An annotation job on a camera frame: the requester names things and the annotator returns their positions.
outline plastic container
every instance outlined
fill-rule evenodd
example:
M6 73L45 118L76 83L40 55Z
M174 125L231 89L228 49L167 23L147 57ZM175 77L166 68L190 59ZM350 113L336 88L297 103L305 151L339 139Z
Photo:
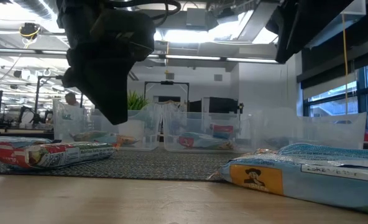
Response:
M74 141L78 134L98 131L106 134L97 139L100 142L103 139L105 141L117 141L117 138L130 139L130 142L121 144L120 149L149 151L159 146L157 137L161 120L159 105L149 104L140 111L128 111L127 122L119 125L112 125L99 110L85 111L58 101L53 107L56 108L53 117L55 139L61 139L63 142Z
M320 118L298 117L289 108L258 111L252 115L254 149L280 149L309 143L362 149L366 113Z
M115 126L102 115L91 116L91 119L100 121L102 131L136 140L134 144L121 145L120 149L150 151L158 147L158 130L161 122L160 105L149 104L142 110L129 110L127 113L127 122Z
M53 100L54 139L72 142L72 134L79 134L86 129L86 110L77 106L65 105Z
M53 129L53 125L52 124L25 124L25 129L51 131Z
M239 139L237 114L165 112L165 149L173 152L249 152L250 139Z

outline wooden table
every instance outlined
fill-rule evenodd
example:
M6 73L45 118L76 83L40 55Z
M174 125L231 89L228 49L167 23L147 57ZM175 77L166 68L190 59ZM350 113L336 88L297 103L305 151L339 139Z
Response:
M231 184L0 175L0 223L368 223L368 215Z

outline green plant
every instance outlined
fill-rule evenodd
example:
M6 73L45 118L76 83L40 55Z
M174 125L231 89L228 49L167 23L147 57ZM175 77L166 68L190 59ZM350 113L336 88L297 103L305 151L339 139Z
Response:
M137 94L135 91L131 92L129 90L129 94L127 95L128 110L141 110L147 104L148 100L145 99L142 95Z

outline yellow cord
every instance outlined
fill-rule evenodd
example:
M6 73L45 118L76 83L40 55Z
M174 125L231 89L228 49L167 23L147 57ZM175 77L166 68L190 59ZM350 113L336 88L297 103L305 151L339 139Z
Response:
M346 66L346 115L347 115L348 114L348 94L347 94L348 62L347 62L347 43L346 43L346 21L344 19L344 14L341 14L341 20L343 22L344 65Z
M39 31L40 31L40 27L37 29L37 31L35 31L35 32L31 33L31 34L21 34L21 36L23 36L23 37L31 37L31 36L39 33Z

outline ceiling light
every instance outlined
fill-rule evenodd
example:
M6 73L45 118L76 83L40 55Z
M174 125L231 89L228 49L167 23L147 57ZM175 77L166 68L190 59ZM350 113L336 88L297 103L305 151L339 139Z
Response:
M253 15L254 10L247 11L243 16L241 13L238 15L238 19L240 20L239 25L237 26L236 30L231 35L231 40L237 39L241 32L244 30L246 24L249 22L249 19L251 19Z
M14 4L0 3L0 19L4 21L36 21L39 19L37 14L20 7L14 1L12 2Z
M6 105L8 107L21 107L21 105Z
M52 54L52 55L66 55L66 51L62 50L43 50L43 54Z
M237 30L238 25L239 25L238 21L226 22L209 30L208 34L210 36L210 39L212 40L221 39L223 37L227 37L227 40L229 40L232 33Z
M257 37L252 41L253 44L269 44L277 38L277 34L267 30L265 27L257 34Z
M220 14L217 16L217 22L219 24L233 22L237 20L238 17L235 15L235 12L230 7L223 9L223 11L220 12Z
M148 55L147 58L159 58L159 55Z
M169 30L165 40L173 43L205 43L211 41L207 31Z
M47 80L46 82L47 82L47 84L55 85L55 83L50 81L50 80Z
M54 85L54 86L52 86L52 88L56 89L58 91L64 91L65 90L65 88L63 86L60 86L60 85Z
M154 34L154 40L162 40L162 35L159 31L156 31Z
M36 54L36 51L35 50L29 50L29 49L3 49L3 48L0 48L0 53Z
M191 60L220 60L220 57L192 56L192 55L166 55L170 59L191 59Z
M227 62L278 63L272 59L261 58L227 58Z

